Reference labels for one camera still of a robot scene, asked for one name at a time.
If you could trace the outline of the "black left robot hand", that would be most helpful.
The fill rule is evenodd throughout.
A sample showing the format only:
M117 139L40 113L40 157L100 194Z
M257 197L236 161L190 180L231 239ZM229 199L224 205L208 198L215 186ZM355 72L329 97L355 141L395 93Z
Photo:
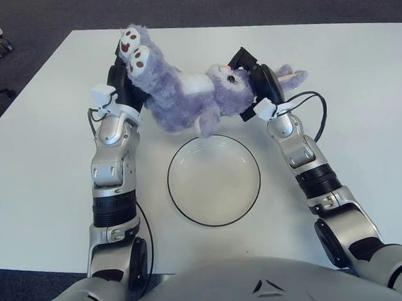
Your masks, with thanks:
M122 56L120 46L121 41L118 42L117 49L115 50L116 58L114 65L112 65L108 71L107 85L115 88L118 94L116 100L118 104L130 106L138 112L141 112L145 101L150 95L134 86L133 82L129 79L127 75L127 60Z

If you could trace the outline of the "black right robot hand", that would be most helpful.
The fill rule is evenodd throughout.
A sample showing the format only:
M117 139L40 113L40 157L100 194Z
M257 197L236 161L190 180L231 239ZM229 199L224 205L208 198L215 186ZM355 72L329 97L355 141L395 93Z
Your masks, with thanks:
M276 105L281 105L285 101L282 87L274 71L265 64L257 63L257 59L243 47L240 47L228 65L233 70L242 67L249 74L248 83L255 95L256 100L244 112L240 113L243 121L247 122L256 115L253 108L264 98Z

